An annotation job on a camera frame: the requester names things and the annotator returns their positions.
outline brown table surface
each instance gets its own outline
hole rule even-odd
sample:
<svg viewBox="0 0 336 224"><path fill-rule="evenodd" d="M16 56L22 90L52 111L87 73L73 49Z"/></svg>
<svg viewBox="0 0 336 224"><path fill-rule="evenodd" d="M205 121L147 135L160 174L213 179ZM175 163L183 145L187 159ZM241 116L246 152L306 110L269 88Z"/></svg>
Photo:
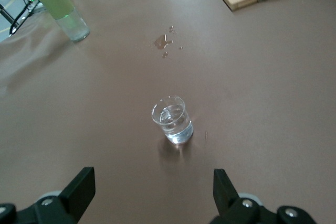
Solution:
<svg viewBox="0 0 336 224"><path fill-rule="evenodd" d="M82 42L41 13L0 43L1 202L23 209L94 166L80 223L205 224L224 168L269 210L334 223L336 0L72 1ZM150 116L175 94L194 122L184 148Z"/></svg>

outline brown tablecloth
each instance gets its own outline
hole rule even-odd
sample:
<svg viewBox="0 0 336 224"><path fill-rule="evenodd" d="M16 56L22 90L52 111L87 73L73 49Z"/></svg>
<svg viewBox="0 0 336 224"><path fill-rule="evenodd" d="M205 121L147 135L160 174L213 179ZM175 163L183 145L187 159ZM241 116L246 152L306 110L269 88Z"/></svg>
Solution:
<svg viewBox="0 0 336 224"><path fill-rule="evenodd" d="M272 211L334 222L336 0L72 1L82 42L41 13L0 43L1 202L23 209L94 166L80 223L205 224L224 168ZM184 148L150 116L167 95L194 122Z"/></svg>

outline glass base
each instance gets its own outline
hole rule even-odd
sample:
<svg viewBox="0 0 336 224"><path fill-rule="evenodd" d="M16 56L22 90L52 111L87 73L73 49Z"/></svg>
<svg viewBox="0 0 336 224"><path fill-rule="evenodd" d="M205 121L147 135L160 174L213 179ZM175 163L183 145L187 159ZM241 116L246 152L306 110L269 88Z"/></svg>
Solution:
<svg viewBox="0 0 336 224"><path fill-rule="evenodd" d="M90 34L89 27L76 9L73 9L67 16L57 19L56 23L73 42L81 41Z"/></svg>

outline silver bolt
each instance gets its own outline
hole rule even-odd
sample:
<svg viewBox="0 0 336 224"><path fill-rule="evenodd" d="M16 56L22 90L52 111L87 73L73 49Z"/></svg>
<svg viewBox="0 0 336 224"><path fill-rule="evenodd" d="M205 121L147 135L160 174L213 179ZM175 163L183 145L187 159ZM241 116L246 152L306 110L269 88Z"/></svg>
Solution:
<svg viewBox="0 0 336 224"><path fill-rule="evenodd" d="M4 211L6 211L5 207L0 207L0 214L2 214Z"/></svg>
<svg viewBox="0 0 336 224"><path fill-rule="evenodd" d="M244 199L244 200L243 200L243 206L244 206L244 207L252 207L252 206L253 206L253 203L252 203L252 201L250 201L249 199Z"/></svg>
<svg viewBox="0 0 336 224"><path fill-rule="evenodd" d="M53 199L45 199L44 201L42 201L41 205L48 206L51 203L53 203Z"/></svg>
<svg viewBox="0 0 336 224"><path fill-rule="evenodd" d="M290 217L297 217L298 216L298 212L296 212L294 209L292 209L292 208L287 208L286 210L285 210L285 213L288 215L288 216L290 216Z"/></svg>

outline glass rim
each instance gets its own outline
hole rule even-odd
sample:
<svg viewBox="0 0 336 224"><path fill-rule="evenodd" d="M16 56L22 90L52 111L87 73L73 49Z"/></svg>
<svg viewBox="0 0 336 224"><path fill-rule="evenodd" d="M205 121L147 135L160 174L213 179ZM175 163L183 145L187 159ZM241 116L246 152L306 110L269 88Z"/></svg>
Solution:
<svg viewBox="0 0 336 224"><path fill-rule="evenodd" d="M165 99L170 99L170 98L173 98L173 99L177 98L177 99L179 99L179 100L182 102L182 105L183 105L183 111L182 111L181 115L180 115L177 119L174 119L172 122L170 122L170 123L161 123L161 122L157 121L157 120L154 118L154 111L155 111L156 107L160 104L160 102L163 102ZM182 99L181 97L179 97L178 95L168 95L168 96L166 96L166 97L164 97L164 98L161 98L161 99L159 100L159 102L157 102L157 103L154 105L154 107L152 108L152 119L153 119L153 121L154 121L155 123L157 123L158 125L167 126L167 125L170 125L170 124L175 123L178 119L180 119L181 116L184 114L184 112L185 112L185 103L184 103L183 99Z"/></svg>

